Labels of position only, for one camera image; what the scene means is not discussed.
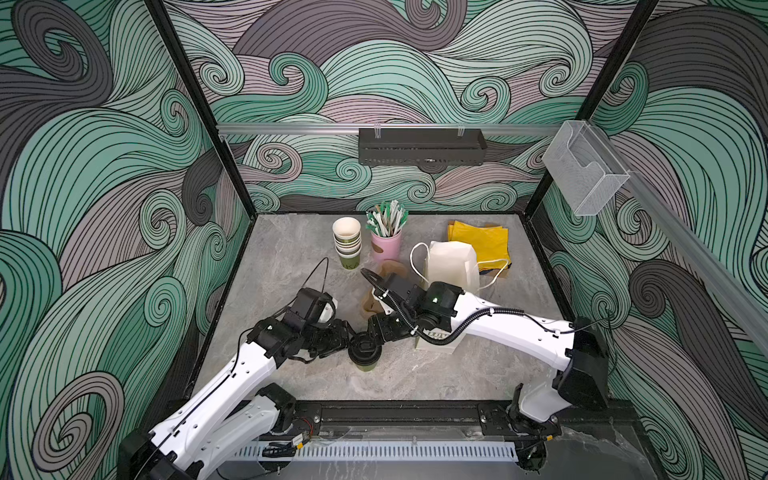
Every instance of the green paper cup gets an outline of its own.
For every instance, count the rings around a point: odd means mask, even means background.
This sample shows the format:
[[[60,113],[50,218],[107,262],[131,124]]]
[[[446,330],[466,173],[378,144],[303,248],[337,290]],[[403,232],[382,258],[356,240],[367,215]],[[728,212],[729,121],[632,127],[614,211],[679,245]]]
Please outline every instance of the green paper cup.
[[[355,243],[360,239],[360,222],[352,217],[339,218],[333,222],[333,237],[338,243]]]
[[[339,254],[339,260],[341,260],[341,266],[346,268],[347,270],[354,270],[355,268],[360,265],[360,250],[357,250],[354,253],[341,253],[338,250],[336,250],[336,253]]]
[[[360,245],[362,245],[362,239],[358,237],[358,239],[352,243],[340,243],[338,240],[334,240],[333,244],[336,245],[336,250],[340,253],[352,253],[359,250]]]

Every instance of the robotic arm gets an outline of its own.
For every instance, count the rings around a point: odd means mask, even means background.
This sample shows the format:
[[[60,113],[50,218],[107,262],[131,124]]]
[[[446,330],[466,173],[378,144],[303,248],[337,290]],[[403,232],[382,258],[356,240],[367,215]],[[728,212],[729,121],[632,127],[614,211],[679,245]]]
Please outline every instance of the robotic arm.
[[[336,300],[327,293],[302,288],[282,320],[277,314],[260,320],[231,361],[189,402],[148,435],[136,431],[121,443],[118,480],[206,478],[246,442],[290,428],[296,400],[274,383],[231,414],[286,359],[310,362],[348,349],[354,362],[365,364],[378,359],[384,343],[414,335],[445,345],[466,331],[547,363],[548,371],[518,388],[512,404],[510,416],[518,419],[521,435],[540,432],[551,424],[551,415],[569,405],[607,406],[607,350],[591,324],[574,328],[564,320],[529,316],[447,283],[434,282],[424,291],[394,274],[386,279],[366,269],[362,274],[385,310],[369,320],[367,331],[356,333],[335,318]],[[435,339],[427,333],[434,329],[450,334]],[[301,349],[310,359],[296,356]]]

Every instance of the wave pattern wallpaper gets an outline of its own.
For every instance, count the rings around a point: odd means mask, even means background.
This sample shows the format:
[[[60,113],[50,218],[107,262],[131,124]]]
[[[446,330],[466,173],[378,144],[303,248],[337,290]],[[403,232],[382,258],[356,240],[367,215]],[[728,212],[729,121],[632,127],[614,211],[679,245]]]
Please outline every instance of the wave pattern wallpaper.
[[[594,120],[768,312],[768,3],[652,19]],[[577,315],[607,318],[610,388],[670,478],[768,474],[768,360],[627,191],[535,226]]]
[[[219,122],[557,124],[634,1],[167,0]],[[662,10],[697,3],[668,2]],[[261,211],[522,210],[548,139],[490,137],[478,167],[363,167],[357,138],[230,136]]]
[[[3,2],[0,64],[0,478],[114,477],[249,218],[142,0]]]

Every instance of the metal rail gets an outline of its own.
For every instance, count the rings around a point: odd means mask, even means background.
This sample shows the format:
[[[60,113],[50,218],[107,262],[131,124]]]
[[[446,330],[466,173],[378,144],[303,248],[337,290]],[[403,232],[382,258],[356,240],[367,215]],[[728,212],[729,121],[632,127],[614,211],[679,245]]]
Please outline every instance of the metal rail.
[[[217,128],[221,135],[357,135],[360,128],[479,128],[488,135],[552,137],[561,123],[528,124],[316,124],[312,122],[224,123]]]

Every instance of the red wire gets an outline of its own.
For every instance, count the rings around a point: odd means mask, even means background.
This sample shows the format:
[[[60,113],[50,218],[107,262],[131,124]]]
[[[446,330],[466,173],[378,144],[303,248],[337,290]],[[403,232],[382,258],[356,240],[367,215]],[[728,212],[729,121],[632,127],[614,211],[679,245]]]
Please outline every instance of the red wire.
[[[315,432],[315,428],[312,427],[312,424],[310,423],[310,421],[305,419],[304,417],[299,417],[299,420],[303,420],[307,424],[307,426],[309,426],[309,428],[310,428],[310,437],[311,437],[312,434]]]

